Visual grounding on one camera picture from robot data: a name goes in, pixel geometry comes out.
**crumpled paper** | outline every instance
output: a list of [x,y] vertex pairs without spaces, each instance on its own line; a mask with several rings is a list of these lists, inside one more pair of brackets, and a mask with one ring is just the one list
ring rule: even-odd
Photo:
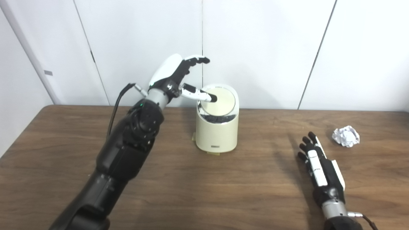
[[359,144],[359,134],[352,126],[348,125],[341,129],[335,129],[333,139],[344,147],[351,148],[355,144]]

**wooden table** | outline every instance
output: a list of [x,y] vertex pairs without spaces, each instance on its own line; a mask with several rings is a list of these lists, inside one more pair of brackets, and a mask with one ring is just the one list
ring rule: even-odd
[[[48,229],[93,172],[111,112],[48,106],[37,115],[0,159],[0,229]],[[238,146],[220,156],[191,141],[194,109],[166,108],[164,115],[110,229],[322,229],[305,165],[294,156],[308,131],[338,161],[348,210],[366,214],[379,230],[409,228],[409,113],[242,109]],[[361,144],[331,140],[346,125]]]

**black cable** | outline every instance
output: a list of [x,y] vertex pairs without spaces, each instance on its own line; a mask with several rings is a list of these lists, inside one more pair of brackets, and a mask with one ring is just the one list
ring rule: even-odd
[[362,215],[362,218],[364,218],[364,219],[369,223],[369,225],[371,226],[371,228],[372,228],[373,230],[378,230],[378,228],[376,227],[375,223],[372,222],[368,217],[366,217],[365,215]]
[[115,102],[114,110],[112,111],[111,120],[109,121],[108,132],[106,133],[106,138],[107,138],[107,139],[108,139],[109,135],[111,134],[112,125],[114,124],[115,114],[117,113],[118,106],[119,106],[119,102],[121,101],[122,96],[123,96],[130,88],[132,88],[134,85],[135,85],[135,83],[129,83],[129,84],[126,85],[125,88],[123,88],[123,89],[121,90],[121,92],[119,93],[118,98],[117,98],[117,102]]

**robotic arm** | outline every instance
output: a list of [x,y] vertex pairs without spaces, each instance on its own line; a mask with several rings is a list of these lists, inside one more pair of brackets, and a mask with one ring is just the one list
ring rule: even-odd
[[305,162],[314,185],[312,196],[322,208],[325,216],[324,230],[362,230],[362,226],[353,217],[363,217],[374,230],[373,222],[358,212],[348,212],[345,208],[345,182],[336,160],[328,160],[318,137],[309,132],[303,137],[298,157]]
[[204,101],[216,101],[215,95],[180,83],[197,63],[209,63],[204,56],[183,59],[174,54],[156,71],[148,92],[129,84],[121,94],[135,87],[144,99],[137,102],[115,126],[97,156],[94,173],[78,196],[51,225],[50,230],[107,230],[107,216],[129,180],[136,177],[152,149],[164,117],[165,106],[180,95]]

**round lid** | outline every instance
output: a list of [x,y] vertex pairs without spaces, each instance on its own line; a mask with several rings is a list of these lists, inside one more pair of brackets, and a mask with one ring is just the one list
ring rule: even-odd
[[236,99],[229,90],[222,87],[216,87],[208,89],[206,92],[217,96],[216,102],[201,102],[203,109],[208,114],[213,116],[224,116],[233,110]]

